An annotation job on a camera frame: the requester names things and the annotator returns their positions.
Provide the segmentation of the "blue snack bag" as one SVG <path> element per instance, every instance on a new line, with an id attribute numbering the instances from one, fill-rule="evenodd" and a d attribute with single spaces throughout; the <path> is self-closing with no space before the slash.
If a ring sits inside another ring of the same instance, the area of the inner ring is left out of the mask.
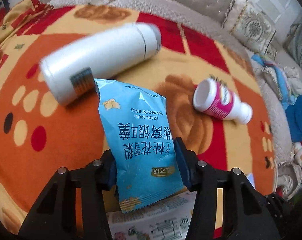
<path id="1" fill-rule="evenodd" d="M 115 159 L 123 213 L 165 199 L 184 188 L 176 163 L 166 98 L 139 86 L 95 79 L 98 113 Z"/>

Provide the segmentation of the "white printed plastic package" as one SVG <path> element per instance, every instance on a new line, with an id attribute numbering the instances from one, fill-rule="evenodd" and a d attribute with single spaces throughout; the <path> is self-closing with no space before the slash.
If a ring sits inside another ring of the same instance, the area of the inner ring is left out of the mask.
<path id="1" fill-rule="evenodd" d="M 185 239 L 195 192 L 183 192 L 139 210 L 107 214 L 113 239 Z"/>

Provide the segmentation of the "orange red patterned blanket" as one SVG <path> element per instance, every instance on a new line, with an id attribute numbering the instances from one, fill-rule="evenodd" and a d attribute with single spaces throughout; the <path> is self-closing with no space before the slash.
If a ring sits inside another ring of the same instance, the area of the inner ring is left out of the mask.
<path id="1" fill-rule="evenodd" d="M 17 233 L 32 204 L 61 166 L 83 167 L 107 142 L 98 99 L 88 92 L 69 107 L 58 104 L 44 82 L 41 58 L 85 35 L 129 22 L 158 26 L 162 50 L 117 79 L 167 99 L 175 137 L 199 159 L 221 170 L 252 173 L 261 194 L 274 191 L 274 147 L 267 109 L 244 48 L 205 16 L 182 19 L 135 5 L 54 8 L 23 0 L 0 21 L 0 221 Z M 214 76 L 253 109 L 247 125 L 222 121 L 192 106 L 195 87 Z"/>

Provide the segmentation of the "white pink yogurt bottle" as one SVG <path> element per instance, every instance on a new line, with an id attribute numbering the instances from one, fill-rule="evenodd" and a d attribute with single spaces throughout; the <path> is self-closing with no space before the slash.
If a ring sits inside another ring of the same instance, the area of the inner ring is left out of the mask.
<path id="1" fill-rule="evenodd" d="M 201 113 L 220 120 L 246 125 L 253 116 L 252 107 L 237 94 L 215 79 L 201 81 L 193 94 L 193 107 Z"/>

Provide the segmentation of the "large white cylindrical bottle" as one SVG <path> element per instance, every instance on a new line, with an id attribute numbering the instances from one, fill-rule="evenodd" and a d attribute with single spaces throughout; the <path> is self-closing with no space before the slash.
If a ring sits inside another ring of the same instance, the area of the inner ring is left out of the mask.
<path id="1" fill-rule="evenodd" d="M 160 29 L 151 23 L 127 23 L 80 38 L 40 61 L 45 83 L 66 106 L 94 88 L 94 79 L 110 79 L 155 56 Z"/>

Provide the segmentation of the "blue pillow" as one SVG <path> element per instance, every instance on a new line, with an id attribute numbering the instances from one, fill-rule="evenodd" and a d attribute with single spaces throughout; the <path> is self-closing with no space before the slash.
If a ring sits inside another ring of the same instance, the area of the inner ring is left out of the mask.
<path id="1" fill-rule="evenodd" d="M 302 141 L 302 95 L 285 110 L 292 142 Z"/>

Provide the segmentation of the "colourful blue blanket pile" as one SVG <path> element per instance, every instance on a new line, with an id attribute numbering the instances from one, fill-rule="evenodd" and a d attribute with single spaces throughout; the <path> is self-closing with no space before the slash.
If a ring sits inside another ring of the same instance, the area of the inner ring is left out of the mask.
<path id="1" fill-rule="evenodd" d="M 258 54 L 253 54 L 251 59 L 262 66 L 262 75 L 276 94 L 278 100 L 286 110 L 290 105 L 294 105 L 296 97 L 292 93 L 291 86 L 287 80 L 285 72 L 274 61 Z"/>

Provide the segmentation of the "large embroidered cushion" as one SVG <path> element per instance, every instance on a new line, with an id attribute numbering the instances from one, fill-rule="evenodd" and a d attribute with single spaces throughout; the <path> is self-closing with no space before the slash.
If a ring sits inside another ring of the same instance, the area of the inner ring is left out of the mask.
<path id="1" fill-rule="evenodd" d="M 274 36 L 275 26 L 248 0 L 232 0 L 222 27 L 247 49 L 266 54 Z"/>

